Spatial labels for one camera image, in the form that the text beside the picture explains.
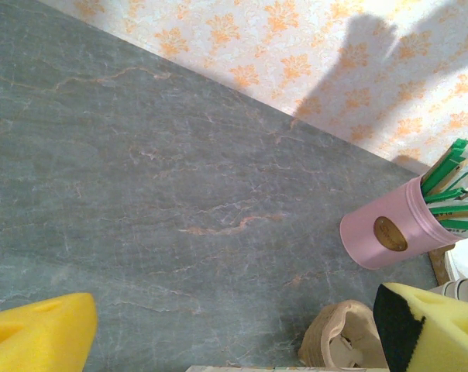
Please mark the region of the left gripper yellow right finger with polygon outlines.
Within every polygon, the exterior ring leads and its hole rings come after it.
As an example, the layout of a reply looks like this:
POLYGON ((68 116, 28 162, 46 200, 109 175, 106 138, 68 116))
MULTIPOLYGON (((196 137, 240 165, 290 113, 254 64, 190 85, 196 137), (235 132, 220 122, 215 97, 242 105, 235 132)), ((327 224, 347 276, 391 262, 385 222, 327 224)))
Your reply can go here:
POLYGON ((373 318, 390 372, 468 372, 467 302, 383 283, 373 318))

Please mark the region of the brown pulp cup carrier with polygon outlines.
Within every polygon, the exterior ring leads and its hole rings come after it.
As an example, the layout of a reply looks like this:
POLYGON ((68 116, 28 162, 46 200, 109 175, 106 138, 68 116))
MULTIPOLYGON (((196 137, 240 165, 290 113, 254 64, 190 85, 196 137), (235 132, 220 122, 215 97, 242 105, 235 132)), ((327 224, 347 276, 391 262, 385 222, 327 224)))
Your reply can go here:
POLYGON ((388 368, 373 312, 355 300, 322 308, 305 332, 298 357, 307 367, 388 368))

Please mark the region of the pink canister with oval label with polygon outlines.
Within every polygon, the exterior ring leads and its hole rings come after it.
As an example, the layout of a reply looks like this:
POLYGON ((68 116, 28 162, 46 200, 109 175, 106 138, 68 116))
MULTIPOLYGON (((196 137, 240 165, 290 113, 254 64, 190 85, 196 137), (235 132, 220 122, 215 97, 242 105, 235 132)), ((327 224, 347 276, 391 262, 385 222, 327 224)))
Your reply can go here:
POLYGON ((462 239, 428 210, 420 183, 413 178, 342 218, 342 244, 361 267, 380 269, 462 239))

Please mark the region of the brown-tipped wrapped stirrer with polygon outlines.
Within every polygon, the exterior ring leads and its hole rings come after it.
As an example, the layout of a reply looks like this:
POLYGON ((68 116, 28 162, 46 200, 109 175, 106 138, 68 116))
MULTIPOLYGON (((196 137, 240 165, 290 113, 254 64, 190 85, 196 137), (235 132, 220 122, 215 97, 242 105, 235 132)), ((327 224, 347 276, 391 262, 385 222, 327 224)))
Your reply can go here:
POLYGON ((465 173, 468 172, 468 158, 457 164, 430 192, 438 194, 450 189, 465 173))

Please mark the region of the wooden napkin tray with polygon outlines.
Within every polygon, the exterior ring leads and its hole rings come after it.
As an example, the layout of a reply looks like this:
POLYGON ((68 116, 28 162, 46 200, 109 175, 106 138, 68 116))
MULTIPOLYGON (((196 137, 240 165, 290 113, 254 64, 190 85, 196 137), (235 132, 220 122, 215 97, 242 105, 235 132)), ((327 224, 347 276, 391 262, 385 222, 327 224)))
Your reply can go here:
POLYGON ((446 253, 452 250, 454 247, 455 245, 452 244, 438 248, 428 253, 428 257, 430 259, 438 286, 444 285, 448 281, 452 280, 449 271, 446 268, 446 253))

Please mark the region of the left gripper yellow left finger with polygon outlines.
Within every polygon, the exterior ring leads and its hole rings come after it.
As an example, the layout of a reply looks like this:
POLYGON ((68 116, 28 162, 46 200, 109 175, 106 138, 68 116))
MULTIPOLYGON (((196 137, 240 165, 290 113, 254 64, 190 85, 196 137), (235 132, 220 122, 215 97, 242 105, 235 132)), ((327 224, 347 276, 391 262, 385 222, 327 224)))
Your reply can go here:
POLYGON ((97 327, 89 293, 1 311, 0 372, 82 372, 97 327))

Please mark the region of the white paper napkin stack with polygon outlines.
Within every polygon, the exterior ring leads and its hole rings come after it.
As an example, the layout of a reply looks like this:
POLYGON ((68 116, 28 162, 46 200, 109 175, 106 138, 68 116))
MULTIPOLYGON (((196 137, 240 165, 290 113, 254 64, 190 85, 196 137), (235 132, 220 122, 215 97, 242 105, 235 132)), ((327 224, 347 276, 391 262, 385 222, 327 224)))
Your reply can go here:
POLYGON ((451 281, 468 278, 468 239, 460 240, 445 252, 445 269, 451 281))

